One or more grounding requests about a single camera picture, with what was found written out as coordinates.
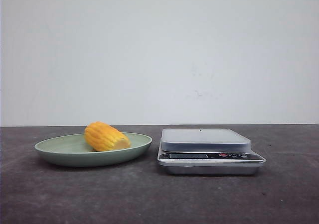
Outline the yellow corn cob piece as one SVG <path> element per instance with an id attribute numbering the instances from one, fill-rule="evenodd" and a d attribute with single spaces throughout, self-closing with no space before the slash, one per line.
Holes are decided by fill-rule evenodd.
<path id="1" fill-rule="evenodd" d="M 85 141 L 95 151 L 112 151 L 131 147 L 129 138 L 116 128 L 97 121 L 84 130 Z"/>

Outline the silver digital kitchen scale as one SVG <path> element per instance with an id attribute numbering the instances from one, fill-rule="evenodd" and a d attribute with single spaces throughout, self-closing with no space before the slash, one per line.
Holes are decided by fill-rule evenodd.
<path id="1" fill-rule="evenodd" d="M 175 175 L 254 175 L 266 159 L 231 129 L 166 128 L 158 163 Z"/>

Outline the green shallow plate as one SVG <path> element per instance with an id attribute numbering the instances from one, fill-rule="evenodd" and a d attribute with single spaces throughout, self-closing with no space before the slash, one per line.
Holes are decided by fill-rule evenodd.
<path id="1" fill-rule="evenodd" d="M 126 132 L 131 147 L 111 151 L 95 151 L 86 143 L 83 134 L 72 134 L 43 140 L 34 148 L 44 161 L 66 167 L 100 167 L 115 165 L 143 155 L 149 149 L 152 138 Z"/>

